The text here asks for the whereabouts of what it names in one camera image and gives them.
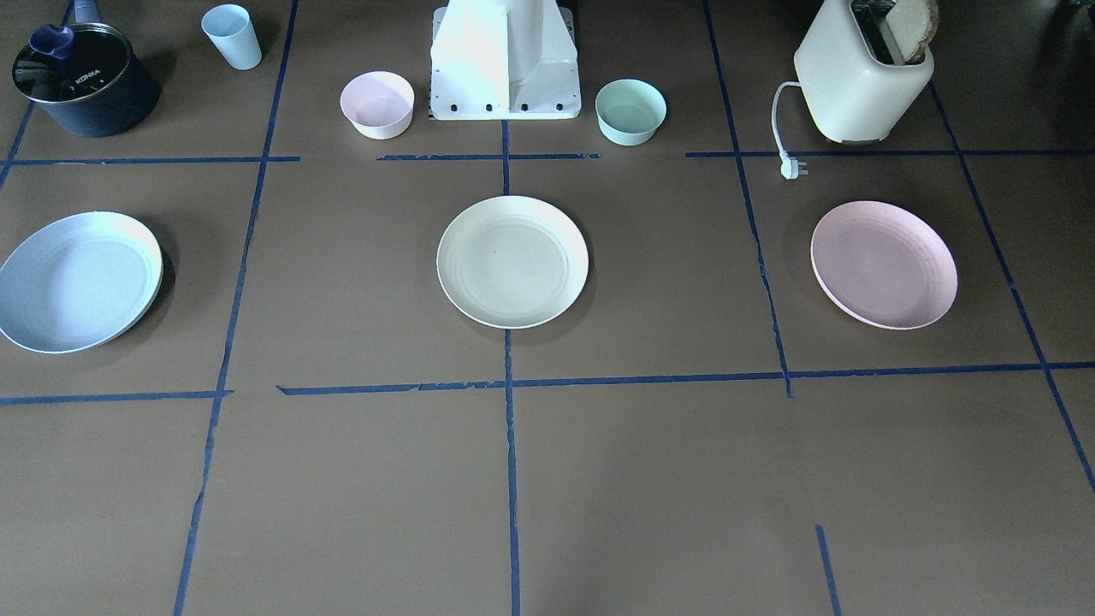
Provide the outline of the blue plate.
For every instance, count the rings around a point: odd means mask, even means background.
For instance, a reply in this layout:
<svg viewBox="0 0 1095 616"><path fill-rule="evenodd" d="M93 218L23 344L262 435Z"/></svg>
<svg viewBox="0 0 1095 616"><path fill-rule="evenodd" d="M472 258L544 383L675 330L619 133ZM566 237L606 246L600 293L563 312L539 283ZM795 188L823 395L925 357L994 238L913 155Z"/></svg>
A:
<svg viewBox="0 0 1095 616"><path fill-rule="evenodd" d="M1 329L43 355L85 351L128 332L151 309L164 265L132 216L68 216L22 241L1 270Z"/></svg>

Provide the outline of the blue plastic cup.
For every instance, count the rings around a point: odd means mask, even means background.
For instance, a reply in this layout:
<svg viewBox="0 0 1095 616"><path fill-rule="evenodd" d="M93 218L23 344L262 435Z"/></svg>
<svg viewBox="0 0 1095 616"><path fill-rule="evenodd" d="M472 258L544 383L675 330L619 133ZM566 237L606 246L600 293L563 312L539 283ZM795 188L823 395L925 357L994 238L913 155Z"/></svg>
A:
<svg viewBox="0 0 1095 616"><path fill-rule="evenodd" d="M204 13L201 31L235 70L249 70L261 62L257 31L246 8L231 3L215 5Z"/></svg>

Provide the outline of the bread slice in toaster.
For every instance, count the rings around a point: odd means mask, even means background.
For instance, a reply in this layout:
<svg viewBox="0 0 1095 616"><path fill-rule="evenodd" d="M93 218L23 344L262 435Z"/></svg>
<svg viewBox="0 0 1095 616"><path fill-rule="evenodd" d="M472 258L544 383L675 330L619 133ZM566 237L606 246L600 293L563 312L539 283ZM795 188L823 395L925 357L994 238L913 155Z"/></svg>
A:
<svg viewBox="0 0 1095 616"><path fill-rule="evenodd" d="M938 30L938 1L895 1L885 21L903 63L918 65Z"/></svg>

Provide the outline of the pink plate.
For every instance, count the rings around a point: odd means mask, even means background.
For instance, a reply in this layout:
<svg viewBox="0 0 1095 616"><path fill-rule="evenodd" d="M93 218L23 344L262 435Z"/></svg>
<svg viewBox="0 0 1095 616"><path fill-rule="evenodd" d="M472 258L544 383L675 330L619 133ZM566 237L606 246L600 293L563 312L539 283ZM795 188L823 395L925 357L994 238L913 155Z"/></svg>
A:
<svg viewBox="0 0 1095 616"><path fill-rule="evenodd" d="M937 323L955 303L950 248L918 216L878 200L854 200L826 213L810 241L814 277L838 309L886 330Z"/></svg>

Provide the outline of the pink bowl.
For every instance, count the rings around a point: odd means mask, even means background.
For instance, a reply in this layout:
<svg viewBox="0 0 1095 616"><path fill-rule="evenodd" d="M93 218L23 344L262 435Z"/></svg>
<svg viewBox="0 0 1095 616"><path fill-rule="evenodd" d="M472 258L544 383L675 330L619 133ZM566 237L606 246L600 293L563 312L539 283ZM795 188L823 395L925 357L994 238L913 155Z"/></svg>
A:
<svg viewBox="0 0 1095 616"><path fill-rule="evenodd" d="M388 71L356 75L341 90L341 113L364 137L387 140L406 132L415 91L406 78Z"/></svg>

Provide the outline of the cream plate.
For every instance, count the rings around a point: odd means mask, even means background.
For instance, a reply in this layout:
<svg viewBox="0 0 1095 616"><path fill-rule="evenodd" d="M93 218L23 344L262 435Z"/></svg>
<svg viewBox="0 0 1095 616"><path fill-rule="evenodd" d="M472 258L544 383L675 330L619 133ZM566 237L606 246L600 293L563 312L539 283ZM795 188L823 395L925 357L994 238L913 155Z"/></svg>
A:
<svg viewBox="0 0 1095 616"><path fill-rule="evenodd" d="M520 330L558 318L590 271L583 231L528 196L481 200L457 216L435 254L442 292L469 319Z"/></svg>

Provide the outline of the white toaster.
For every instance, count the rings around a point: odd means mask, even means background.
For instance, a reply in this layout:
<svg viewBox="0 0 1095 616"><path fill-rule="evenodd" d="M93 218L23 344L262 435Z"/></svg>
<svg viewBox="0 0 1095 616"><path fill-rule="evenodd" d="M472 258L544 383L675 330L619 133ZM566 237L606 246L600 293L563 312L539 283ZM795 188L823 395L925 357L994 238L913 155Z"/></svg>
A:
<svg viewBox="0 0 1095 616"><path fill-rule="evenodd" d="M825 1L794 54L814 125L833 143L877 143L934 73L904 65L885 18L895 1Z"/></svg>

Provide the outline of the dark blue saucepan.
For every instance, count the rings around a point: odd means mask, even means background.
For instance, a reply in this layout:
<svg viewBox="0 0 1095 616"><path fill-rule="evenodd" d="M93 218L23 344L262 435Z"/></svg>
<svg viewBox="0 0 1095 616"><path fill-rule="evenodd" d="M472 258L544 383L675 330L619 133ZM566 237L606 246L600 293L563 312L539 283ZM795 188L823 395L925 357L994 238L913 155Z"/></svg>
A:
<svg viewBox="0 0 1095 616"><path fill-rule="evenodd" d="M74 1L72 16L32 32L13 59L13 86L68 133L125 133L154 111L162 89L97 1Z"/></svg>

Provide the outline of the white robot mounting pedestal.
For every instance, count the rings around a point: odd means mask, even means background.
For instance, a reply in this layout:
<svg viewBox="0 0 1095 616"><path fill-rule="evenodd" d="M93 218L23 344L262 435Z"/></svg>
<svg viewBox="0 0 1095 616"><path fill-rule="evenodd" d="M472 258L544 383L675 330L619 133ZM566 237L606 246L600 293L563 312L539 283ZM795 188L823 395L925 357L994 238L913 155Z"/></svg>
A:
<svg viewBox="0 0 1095 616"><path fill-rule="evenodd" d="M435 9L428 108L439 121L570 120L583 111L574 15L556 1Z"/></svg>

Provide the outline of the green bowl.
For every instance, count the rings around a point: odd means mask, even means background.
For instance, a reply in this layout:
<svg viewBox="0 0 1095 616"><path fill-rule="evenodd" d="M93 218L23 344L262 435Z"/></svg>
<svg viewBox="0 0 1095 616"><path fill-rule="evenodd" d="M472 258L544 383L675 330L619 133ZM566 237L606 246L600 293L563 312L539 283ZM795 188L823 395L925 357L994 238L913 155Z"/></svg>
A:
<svg viewBox="0 0 1095 616"><path fill-rule="evenodd" d="M615 146L647 143L660 129L667 112L660 90L636 79L609 82L595 97L600 133Z"/></svg>

